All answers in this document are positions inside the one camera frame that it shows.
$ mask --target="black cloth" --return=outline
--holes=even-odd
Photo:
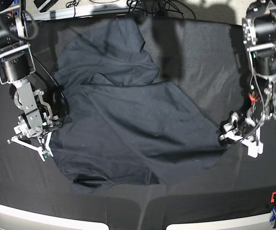
[[[83,18],[40,22],[33,54],[51,70],[77,36],[114,19]],[[137,21],[144,49],[159,67],[158,81],[172,80],[217,124],[243,104],[242,76],[248,71],[242,28],[180,19]],[[47,77],[39,65],[36,70]],[[19,115],[0,85],[0,204],[61,218],[103,222],[111,230],[164,230],[173,223],[216,221],[269,213],[276,191],[276,121],[261,128],[264,153],[247,156],[229,148],[208,171],[178,185],[124,185],[90,195],[71,191],[54,160],[8,145]]]
[[[223,153],[217,127],[174,83],[152,84],[158,68],[132,19],[77,37],[55,78],[70,106],[50,147],[81,193],[115,184],[176,184]]]

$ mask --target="metal frame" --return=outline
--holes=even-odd
[[[49,146],[50,139],[51,139],[51,134],[52,134],[52,132],[49,132],[47,134],[47,138],[46,138],[46,141],[45,141],[44,145],[46,147],[47,152],[53,157],[53,154],[51,152],[51,148]],[[45,156],[44,155],[46,153],[44,152],[42,146],[36,147],[36,146],[30,145],[30,144],[28,144],[26,142],[23,142],[23,141],[19,140],[17,136],[14,136],[14,137],[11,138],[11,140],[8,140],[8,144],[10,144],[11,142],[20,144],[20,145],[25,146],[25,147],[27,147],[29,149],[37,151],[38,154],[39,154],[39,156],[40,156],[40,158],[42,159],[42,161],[45,161]]]
[[[101,3],[101,4],[92,4],[76,7],[76,16],[75,17],[87,17],[97,14],[107,14],[107,13],[126,13],[128,11],[128,6],[126,1],[118,1],[111,3]],[[64,18],[74,17],[75,9],[74,7],[48,11],[39,14],[32,15],[34,20],[58,20]]]

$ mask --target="black table surface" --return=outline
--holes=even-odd
[[[76,36],[114,19],[40,22],[33,54],[51,70]],[[244,102],[248,76],[242,29],[236,25],[172,18],[136,19],[145,49],[160,67],[157,81],[172,80],[210,119],[220,124]],[[0,85],[0,204],[56,217],[96,221],[111,230],[161,230],[173,223],[241,218],[270,212],[276,191],[276,121],[261,131],[264,153],[256,159],[241,144],[210,170],[179,185],[117,185],[91,195],[71,191],[52,158],[8,145],[18,109]]]

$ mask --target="metal bracket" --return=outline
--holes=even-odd
[[[17,93],[20,98],[23,110],[26,114],[26,118],[30,125],[28,137],[39,136],[43,132],[42,128],[42,117],[40,111],[36,105],[36,100],[33,95],[32,87],[30,82],[17,88]]]
[[[260,141],[261,128],[258,128],[255,134],[256,134],[257,140],[254,142],[251,142],[248,139],[244,139],[240,141],[243,145],[248,147],[248,155],[253,158],[256,158],[258,154],[262,154],[264,151],[264,144]],[[242,136],[235,135],[233,130],[227,132],[223,136],[224,138],[229,138],[234,141],[238,141],[242,139]]]
[[[42,159],[42,161],[45,161],[45,158],[47,158],[48,156],[53,157],[53,154],[52,154],[51,149],[49,147],[49,143],[50,143],[50,139],[51,139],[51,133],[52,132],[49,132],[47,134],[47,138],[46,138],[46,141],[45,141],[45,144],[44,144],[45,149],[43,149],[42,146],[36,147],[36,146],[30,145],[26,142],[23,142],[23,141],[19,140],[17,136],[14,136],[14,137],[11,138],[11,140],[8,140],[8,143],[11,144],[11,142],[15,142],[15,143],[20,144],[22,146],[25,146],[29,149],[35,150],[35,151],[38,152],[38,154],[39,154],[40,158]]]
[[[49,113],[47,120],[50,121],[52,119],[53,113],[52,113],[50,104],[48,104],[47,102],[45,102],[44,99],[43,99],[44,93],[45,92],[43,90],[38,89],[38,90],[36,90],[36,91],[33,92],[33,95],[34,96],[38,96],[38,98],[40,99],[41,104],[44,105],[44,106],[46,106],[46,108],[48,110],[48,113]]]

